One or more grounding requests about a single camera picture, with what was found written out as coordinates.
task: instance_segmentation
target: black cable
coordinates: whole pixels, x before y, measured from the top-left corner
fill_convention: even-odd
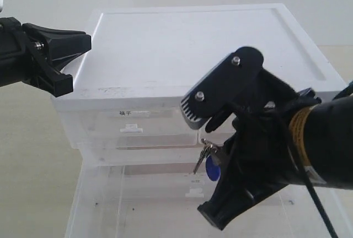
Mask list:
[[[276,112],[272,112],[272,115],[275,117],[276,121],[278,122],[278,124],[281,126],[281,130],[283,132],[283,135],[286,139],[286,142],[288,144],[288,148],[293,156],[293,159],[295,161],[295,164],[299,170],[299,173],[302,176],[302,179],[304,181],[304,184],[316,206],[316,208],[318,209],[321,218],[324,221],[324,224],[326,225],[327,230],[329,231],[330,235],[332,238],[338,238],[338,235],[330,221],[330,218],[328,217],[324,206],[322,205],[319,196],[317,195],[313,184],[311,183],[307,173],[305,172],[305,168],[303,166],[303,163],[301,161],[301,158],[299,156],[299,152],[297,150],[297,147],[294,144],[293,138],[292,138],[292,134],[288,128],[288,126],[285,124],[285,122],[283,121],[283,119],[281,118],[281,116],[279,116],[278,113]]]

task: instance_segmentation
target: storage box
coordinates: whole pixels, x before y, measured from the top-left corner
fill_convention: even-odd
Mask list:
[[[191,175],[206,137],[180,113],[186,92],[230,52],[258,48],[264,67],[295,89],[331,99],[345,83],[282,4],[107,9],[91,18],[93,49],[64,72],[74,92],[54,99],[83,156],[66,237],[328,237],[303,187],[291,186],[220,233],[196,208],[215,184]],[[320,190],[343,237],[335,192]]]

